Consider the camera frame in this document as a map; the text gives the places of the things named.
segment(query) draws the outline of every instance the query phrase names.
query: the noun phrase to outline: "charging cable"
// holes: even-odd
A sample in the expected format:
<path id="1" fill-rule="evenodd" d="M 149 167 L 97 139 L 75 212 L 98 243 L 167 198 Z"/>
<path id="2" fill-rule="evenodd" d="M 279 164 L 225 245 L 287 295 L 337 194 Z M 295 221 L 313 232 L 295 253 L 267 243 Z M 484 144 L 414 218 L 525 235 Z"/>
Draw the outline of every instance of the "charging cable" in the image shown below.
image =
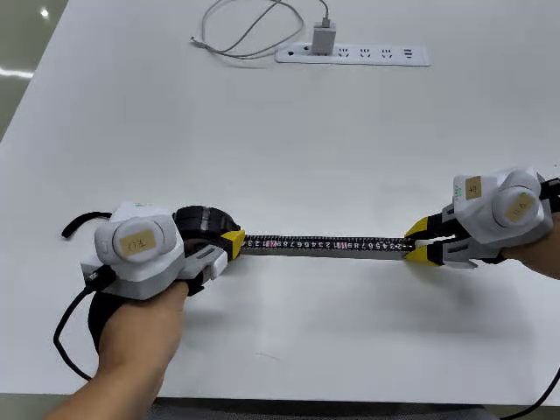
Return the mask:
<path id="1" fill-rule="evenodd" d="M 259 17 L 257 19 L 255 19 L 255 21 L 253 21 L 253 23 L 249 26 L 249 28 L 230 47 L 224 48 L 224 49 L 216 48 L 216 47 L 211 46 L 207 43 L 207 21 L 222 4 L 224 4 L 225 2 L 229 2 L 229 1 L 231 1 L 231 0 L 217 0 L 208 9 L 206 9 L 206 12 L 202 16 L 202 19 L 200 20 L 200 38 L 196 39 L 195 37 L 191 37 L 191 42 L 195 46 L 197 46 L 198 48 L 204 48 L 204 49 L 208 50 L 210 53 L 220 55 L 222 57 L 229 57 L 231 59 L 238 59 L 238 60 L 256 60 L 256 59 L 261 59 L 263 57 L 267 57 L 269 55 L 274 54 L 274 50 L 277 46 L 280 46 L 284 42 L 287 42 L 291 39 L 294 39 L 305 28 L 305 21 L 302 18 L 302 16 L 299 14 L 299 12 L 296 10 L 296 8 L 294 8 L 290 4 L 285 3 L 284 0 L 270 0 L 272 2 L 272 4 L 263 13 L 261 13 L 261 15 L 259 15 Z M 330 19 L 330 16 L 329 16 L 329 7 L 326 4 L 325 0 L 319 0 L 319 1 L 325 7 L 325 15 L 323 17 L 323 21 L 322 21 L 321 25 L 324 26 L 325 28 L 331 27 L 331 19 Z M 292 13 L 294 14 L 294 16 L 296 17 L 296 19 L 299 23 L 298 28 L 293 33 L 291 33 L 290 35 L 284 37 L 282 40 L 280 40 L 278 42 L 275 42 L 272 45 L 261 48 L 257 51 L 245 52 L 245 53 L 233 52 L 233 50 L 239 44 L 241 44 L 243 42 L 243 40 L 253 31 L 253 29 L 255 29 L 257 24 L 278 5 L 281 5 L 283 7 L 287 7 L 288 9 L 290 9 L 292 11 Z"/>

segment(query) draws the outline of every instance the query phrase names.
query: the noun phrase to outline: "hand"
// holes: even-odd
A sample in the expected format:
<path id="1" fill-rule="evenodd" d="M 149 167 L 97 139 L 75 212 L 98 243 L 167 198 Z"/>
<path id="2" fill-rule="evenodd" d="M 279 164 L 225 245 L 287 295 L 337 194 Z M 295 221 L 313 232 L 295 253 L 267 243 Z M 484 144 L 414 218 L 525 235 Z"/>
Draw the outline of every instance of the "hand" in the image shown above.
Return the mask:
<path id="1" fill-rule="evenodd" d="M 560 280 L 560 213 L 552 215 L 554 227 L 540 241 L 515 248 L 504 248 L 506 258 L 521 261 L 537 273 Z"/>
<path id="2" fill-rule="evenodd" d="M 99 343 L 99 369 L 131 367 L 161 375 L 171 361 L 183 329 L 185 282 L 176 282 L 145 302 L 121 306 L 108 320 Z"/>

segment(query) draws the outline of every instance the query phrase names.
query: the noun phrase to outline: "white power strip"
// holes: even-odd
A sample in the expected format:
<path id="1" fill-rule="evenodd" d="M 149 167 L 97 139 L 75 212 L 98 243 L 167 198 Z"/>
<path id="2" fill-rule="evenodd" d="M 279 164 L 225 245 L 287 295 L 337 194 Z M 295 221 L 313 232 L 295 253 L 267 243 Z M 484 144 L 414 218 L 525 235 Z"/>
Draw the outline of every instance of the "white power strip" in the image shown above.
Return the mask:
<path id="1" fill-rule="evenodd" d="M 278 63 L 302 64 L 363 64 L 367 66 L 430 65 L 424 46 L 413 45 L 353 45 L 335 44 L 332 55 L 315 55 L 311 43 L 297 42 L 276 49 Z"/>

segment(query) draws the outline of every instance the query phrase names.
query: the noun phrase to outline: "table surface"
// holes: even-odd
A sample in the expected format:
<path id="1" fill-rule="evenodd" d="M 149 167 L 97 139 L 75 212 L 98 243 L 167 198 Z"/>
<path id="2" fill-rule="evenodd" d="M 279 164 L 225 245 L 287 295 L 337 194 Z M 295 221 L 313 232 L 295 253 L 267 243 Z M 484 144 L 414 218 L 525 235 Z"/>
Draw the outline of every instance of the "table surface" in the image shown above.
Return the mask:
<path id="1" fill-rule="evenodd" d="M 560 172 L 560 3 L 330 3 L 340 42 L 426 45 L 432 66 L 232 65 L 189 44 L 208 2 L 70 1 L 0 143 L 0 392 L 81 385 L 52 345 L 93 249 L 95 222 L 59 237 L 76 214 L 204 204 L 254 234 L 398 236 L 456 174 Z M 297 2 L 308 22 L 319 6 Z M 516 262 L 244 256 L 187 302 L 161 395 L 531 403 L 559 362 L 559 296 Z M 63 340 L 94 372 L 87 309 Z"/>

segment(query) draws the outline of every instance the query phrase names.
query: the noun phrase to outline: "beige label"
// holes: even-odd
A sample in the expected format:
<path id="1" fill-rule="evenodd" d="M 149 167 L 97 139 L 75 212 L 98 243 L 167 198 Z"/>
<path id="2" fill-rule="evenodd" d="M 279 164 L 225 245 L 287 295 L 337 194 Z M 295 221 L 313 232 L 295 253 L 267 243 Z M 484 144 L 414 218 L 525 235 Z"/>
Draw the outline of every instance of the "beige label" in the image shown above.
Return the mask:
<path id="1" fill-rule="evenodd" d="M 133 256 L 155 247 L 156 238 L 149 229 L 121 238 L 121 250 L 124 256 Z"/>
<path id="2" fill-rule="evenodd" d="M 477 199 L 482 196 L 482 179 L 480 177 L 468 178 L 465 181 L 465 197 L 467 200 Z"/>
<path id="3" fill-rule="evenodd" d="M 517 199 L 515 199 L 515 201 L 506 211 L 506 217 L 513 223 L 516 223 L 534 204 L 535 199 L 531 195 L 528 195 L 526 192 L 522 192 L 517 196 Z"/>

